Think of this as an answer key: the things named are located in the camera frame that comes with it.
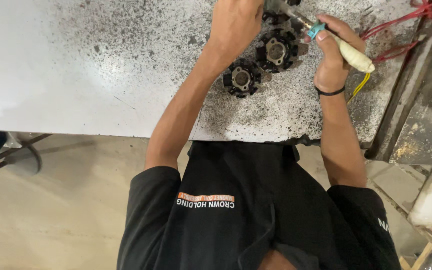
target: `black t-shirt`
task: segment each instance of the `black t-shirt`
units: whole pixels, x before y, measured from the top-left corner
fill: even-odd
[[[131,181],[117,268],[257,269],[269,249],[298,269],[400,269],[381,198],[326,192],[288,145],[194,142],[182,181]]]

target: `t-shirt sleeve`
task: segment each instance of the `t-shirt sleeve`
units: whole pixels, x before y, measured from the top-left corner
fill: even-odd
[[[343,214],[374,269],[400,270],[386,210],[379,195],[369,188],[347,185],[334,185],[327,193]]]
[[[131,180],[118,270],[153,269],[180,184],[178,170],[166,166],[147,169]]]

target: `yellow wire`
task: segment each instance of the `yellow wire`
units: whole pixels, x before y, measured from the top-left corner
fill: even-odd
[[[354,89],[353,95],[351,95],[351,97],[347,101],[347,104],[349,104],[353,100],[353,98],[356,96],[356,94],[363,88],[364,84],[369,80],[370,76],[371,76],[370,73],[366,73],[366,75],[364,76],[363,81]]]

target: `soldering iron handle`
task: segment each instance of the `soldering iron handle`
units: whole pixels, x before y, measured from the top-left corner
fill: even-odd
[[[341,52],[341,55],[348,62],[348,64],[365,73],[371,73],[375,70],[373,61],[364,55],[364,53],[358,51],[353,46],[346,43],[346,41],[340,39],[337,35],[333,33],[331,34],[338,44],[339,52]]]

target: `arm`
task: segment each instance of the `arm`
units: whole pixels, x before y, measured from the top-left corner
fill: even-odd
[[[349,45],[364,52],[365,44],[343,21],[332,16],[319,15],[318,19]],[[339,53],[338,45],[327,30],[319,32],[316,41],[324,58],[314,75],[314,85],[323,92],[335,92],[343,88],[350,65]],[[366,169],[358,136],[351,123],[344,93],[320,95],[322,108],[321,155],[334,185],[366,187]]]
[[[261,30],[263,3],[264,0],[219,0],[215,4],[211,36],[151,135],[145,170],[155,166],[178,168],[177,158],[210,86]]]

